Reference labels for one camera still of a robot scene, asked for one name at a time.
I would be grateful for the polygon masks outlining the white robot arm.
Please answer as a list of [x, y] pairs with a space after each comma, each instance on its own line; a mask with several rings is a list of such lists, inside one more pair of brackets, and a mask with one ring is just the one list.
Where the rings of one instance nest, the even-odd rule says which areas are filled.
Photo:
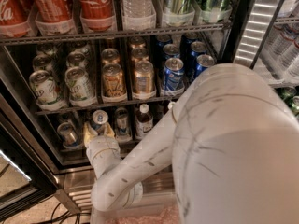
[[110, 137], [85, 145], [91, 224], [140, 200], [141, 181], [165, 167], [181, 224], [299, 224], [299, 124], [243, 65], [204, 71], [125, 158]]

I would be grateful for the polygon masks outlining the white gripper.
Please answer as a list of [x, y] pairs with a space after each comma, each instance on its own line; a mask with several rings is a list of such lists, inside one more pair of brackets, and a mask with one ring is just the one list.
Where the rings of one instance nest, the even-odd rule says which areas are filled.
[[95, 176], [99, 178], [121, 162], [121, 150], [110, 124], [106, 125], [105, 136], [98, 136], [89, 122], [83, 125], [83, 143]]

